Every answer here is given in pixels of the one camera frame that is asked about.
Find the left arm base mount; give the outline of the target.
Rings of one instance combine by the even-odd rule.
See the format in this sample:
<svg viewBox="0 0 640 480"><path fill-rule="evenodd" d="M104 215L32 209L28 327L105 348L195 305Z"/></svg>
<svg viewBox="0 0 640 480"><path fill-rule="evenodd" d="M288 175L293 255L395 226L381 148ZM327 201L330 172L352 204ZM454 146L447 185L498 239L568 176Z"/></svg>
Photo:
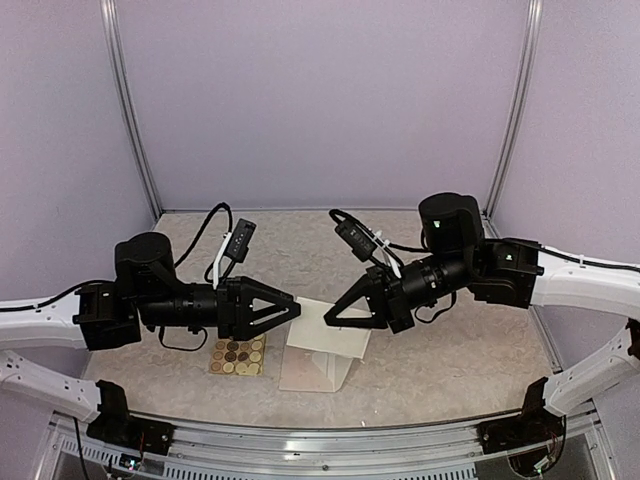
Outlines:
<svg viewBox="0 0 640 480"><path fill-rule="evenodd" d="M87 425L88 437L141 454L168 455L175 432L173 424L133 415L124 389L113 382L99 380L96 386L100 393L98 416Z"/></svg>

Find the left aluminium frame post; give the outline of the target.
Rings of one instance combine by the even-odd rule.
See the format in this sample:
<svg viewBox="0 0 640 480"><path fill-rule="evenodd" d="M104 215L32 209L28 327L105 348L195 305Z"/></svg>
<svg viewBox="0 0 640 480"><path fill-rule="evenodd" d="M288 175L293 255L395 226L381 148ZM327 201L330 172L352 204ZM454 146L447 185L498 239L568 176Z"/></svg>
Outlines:
<svg viewBox="0 0 640 480"><path fill-rule="evenodd" d="M157 221L163 214L163 208L147 159L128 81L124 48L119 29L117 2L114 0L101 0L99 5L116 95L133 154L134 165L140 177L149 211L152 218Z"/></svg>

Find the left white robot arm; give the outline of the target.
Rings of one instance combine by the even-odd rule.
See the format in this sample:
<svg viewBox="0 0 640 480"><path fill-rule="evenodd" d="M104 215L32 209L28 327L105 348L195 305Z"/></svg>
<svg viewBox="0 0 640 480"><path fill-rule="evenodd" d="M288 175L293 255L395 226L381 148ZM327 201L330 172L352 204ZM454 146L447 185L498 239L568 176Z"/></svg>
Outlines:
<svg viewBox="0 0 640 480"><path fill-rule="evenodd" d="M178 279L169 238L147 232L114 250L112 281L82 282L48 300L1 305L1 348L65 346L88 351L138 343L148 329L184 328L207 337L251 340L301 313L291 294L246 276L216 287Z"/></svg>

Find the wax seal sticker sheet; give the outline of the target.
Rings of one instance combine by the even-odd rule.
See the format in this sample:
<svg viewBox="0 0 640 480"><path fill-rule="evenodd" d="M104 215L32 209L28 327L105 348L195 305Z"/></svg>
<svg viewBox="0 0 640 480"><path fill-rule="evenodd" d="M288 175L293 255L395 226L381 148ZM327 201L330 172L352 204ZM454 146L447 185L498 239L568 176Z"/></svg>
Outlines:
<svg viewBox="0 0 640 480"><path fill-rule="evenodd" d="M265 348L265 334L245 341L218 339L214 343L209 372L222 376L260 376L264 368Z"/></svg>

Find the pink envelope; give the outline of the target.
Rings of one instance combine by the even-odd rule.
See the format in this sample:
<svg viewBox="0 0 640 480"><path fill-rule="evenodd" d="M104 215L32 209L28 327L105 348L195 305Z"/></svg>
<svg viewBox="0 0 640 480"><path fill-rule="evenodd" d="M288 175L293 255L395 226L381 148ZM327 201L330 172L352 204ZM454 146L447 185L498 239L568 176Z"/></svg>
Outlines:
<svg viewBox="0 0 640 480"><path fill-rule="evenodd" d="M292 346L285 346L282 356L279 389L291 392L321 393L312 390L316 368L311 356L313 350L305 350ZM351 357L354 361L363 359L363 355Z"/></svg>

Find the front aluminium rail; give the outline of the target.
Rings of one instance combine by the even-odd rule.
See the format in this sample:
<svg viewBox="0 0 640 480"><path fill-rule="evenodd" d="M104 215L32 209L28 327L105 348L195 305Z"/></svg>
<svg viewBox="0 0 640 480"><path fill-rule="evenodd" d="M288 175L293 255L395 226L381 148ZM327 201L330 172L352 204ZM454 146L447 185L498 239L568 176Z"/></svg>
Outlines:
<svg viewBox="0 0 640 480"><path fill-rule="evenodd" d="M595 410L557 435L492 450L498 417L388 428L284 429L172 420L163 454L107 444L53 416L36 479L613 479Z"/></svg>

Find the pink printed card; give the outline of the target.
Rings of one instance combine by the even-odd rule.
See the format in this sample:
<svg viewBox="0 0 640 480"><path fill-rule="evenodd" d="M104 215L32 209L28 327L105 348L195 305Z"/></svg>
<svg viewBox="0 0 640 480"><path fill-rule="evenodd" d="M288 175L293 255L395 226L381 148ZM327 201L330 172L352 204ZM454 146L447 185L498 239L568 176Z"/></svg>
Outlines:
<svg viewBox="0 0 640 480"><path fill-rule="evenodd" d="M298 297L301 313L289 327L286 345L303 350L363 359L371 331L348 327L332 327L325 323L324 315L332 303Z"/></svg>

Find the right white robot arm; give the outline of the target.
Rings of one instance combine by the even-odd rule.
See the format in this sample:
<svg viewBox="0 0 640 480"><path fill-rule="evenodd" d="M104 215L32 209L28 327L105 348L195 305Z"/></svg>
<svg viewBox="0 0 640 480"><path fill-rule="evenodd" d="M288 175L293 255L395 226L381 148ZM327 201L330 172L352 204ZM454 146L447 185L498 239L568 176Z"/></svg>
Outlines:
<svg viewBox="0 0 640 480"><path fill-rule="evenodd" d="M484 234L476 199L445 192L418 206L426 257L403 263L399 246L351 214L332 209L338 236L372 267L324 315L327 325L389 329L420 322L419 309L468 289L487 304L528 309L565 306L624 316L626 325L603 347L566 371L532 383L511 433L535 442L586 400L639 372L639 268L563 253L538 242Z"/></svg>

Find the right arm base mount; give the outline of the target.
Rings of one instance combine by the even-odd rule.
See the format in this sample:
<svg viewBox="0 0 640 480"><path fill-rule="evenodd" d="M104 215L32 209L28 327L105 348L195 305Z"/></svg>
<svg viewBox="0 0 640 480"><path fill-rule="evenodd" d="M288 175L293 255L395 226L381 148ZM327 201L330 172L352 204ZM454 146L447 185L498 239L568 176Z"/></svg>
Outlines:
<svg viewBox="0 0 640 480"><path fill-rule="evenodd" d="M527 387L522 407L517 414L487 420L477 426L484 454L549 441L564 432L564 417L545 409L543 393L548 380L548 377L542 377Z"/></svg>

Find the aluminium frame post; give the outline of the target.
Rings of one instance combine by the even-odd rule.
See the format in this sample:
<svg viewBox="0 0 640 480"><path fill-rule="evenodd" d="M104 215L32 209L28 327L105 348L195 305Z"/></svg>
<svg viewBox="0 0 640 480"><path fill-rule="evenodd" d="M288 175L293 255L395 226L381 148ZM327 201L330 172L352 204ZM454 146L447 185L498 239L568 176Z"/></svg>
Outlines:
<svg viewBox="0 0 640 480"><path fill-rule="evenodd" d="M114 0L101 0L99 5L116 95L133 154L134 165L140 177L149 211L152 218L157 221L163 214L163 208L147 159L128 81L124 48L119 29L117 2Z"/></svg>
<svg viewBox="0 0 640 480"><path fill-rule="evenodd" d="M507 116L506 129L499 150L498 163L484 207L484 216L488 222L492 221L496 215L514 157L535 65L543 5L544 2L542 0L530 0L527 4L527 17L520 60L516 72L514 92Z"/></svg>

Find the right aluminium frame post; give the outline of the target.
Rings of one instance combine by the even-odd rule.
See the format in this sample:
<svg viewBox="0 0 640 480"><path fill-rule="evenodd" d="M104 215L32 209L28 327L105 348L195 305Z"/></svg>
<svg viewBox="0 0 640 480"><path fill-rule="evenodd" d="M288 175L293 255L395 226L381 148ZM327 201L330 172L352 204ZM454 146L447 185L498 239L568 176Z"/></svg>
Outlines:
<svg viewBox="0 0 640 480"><path fill-rule="evenodd" d="M527 4L527 17L520 60L516 72L514 92L507 116L506 129L499 150L498 163L484 207L484 216L488 222L492 221L496 215L514 157L535 65L543 5L544 2L542 0L530 0Z"/></svg>

